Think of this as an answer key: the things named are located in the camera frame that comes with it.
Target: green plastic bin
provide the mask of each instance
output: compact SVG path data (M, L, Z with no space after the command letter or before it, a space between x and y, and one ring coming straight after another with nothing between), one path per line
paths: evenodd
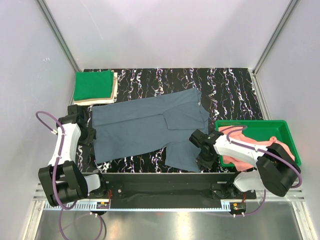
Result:
M291 153L294 155L294 161L298 166L301 166L301 160L298 155L294 140L291 136L288 124L284 120L217 120L215 129L225 126L246 125L248 128L243 131L243 134L256 141L268 141L275 136L280 142L285 143ZM220 162L223 167L234 167L232 163L224 163L223 157L220 156Z

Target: green towel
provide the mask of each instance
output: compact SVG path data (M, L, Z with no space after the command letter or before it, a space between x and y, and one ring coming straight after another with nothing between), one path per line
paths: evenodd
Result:
M113 91L114 73L108 71L77 72L75 74L75 101L110 98Z

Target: white wall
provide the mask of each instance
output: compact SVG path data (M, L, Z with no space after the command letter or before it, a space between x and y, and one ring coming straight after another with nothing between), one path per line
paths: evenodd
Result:
M84 68L243 67L290 0L46 0Z
M19 240L56 142L35 112L64 116L75 75L35 0L0 1L0 74L0 235Z
M288 122L302 162L303 192L320 236L320 1L302 0L258 72L273 119Z

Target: shiny metal surface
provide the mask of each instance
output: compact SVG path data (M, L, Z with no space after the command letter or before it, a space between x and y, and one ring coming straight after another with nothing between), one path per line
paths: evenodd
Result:
M258 206L248 203L248 212ZM63 240L59 211L44 210L36 240ZM63 212L62 226L71 224L83 211ZM302 240L294 209L289 202L267 202L248 217L225 217L209 212L107 212L107 240ZM94 239L99 220L86 216L64 232L70 240Z

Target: pink cloth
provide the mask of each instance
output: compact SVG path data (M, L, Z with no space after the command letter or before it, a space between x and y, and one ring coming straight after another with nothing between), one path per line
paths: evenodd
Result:
M236 129L241 129L242 127L233 127L233 128L230 128L228 130L225 130L226 128L229 128L230 126L222 126L222 127L219 127L219 132L223 132L224 134L228 134L230 131L232 130L236 130ZM249 137L246 137L242 131L236 131L236 132L233 132L230 134L230 137L235 139L235 140L240 140L240 141L243 141L243 142L246 142L246 143L249 143L249 144L256 144L256 145L264 145L264 146L270 146L271 144L273 143L277 143L277 144L280 144L284 150L290 155L290 157L295 160L295 156L293 156L293 154L291 153L289 147L284 144L283 142L281 141L278 141L277 138L275 136L272 136L270 137L270 140L269 141L256 141L252 138L249 138ZM241 161L239 159L236 159L236 158L233 158L233 157L230 157L230 156L223 156L223 162L225 164L234 164L235 168L238 170L238 171L244 171L244 170L247 170L247 169L250 169L252 168L253 166L244 162L244 161Z

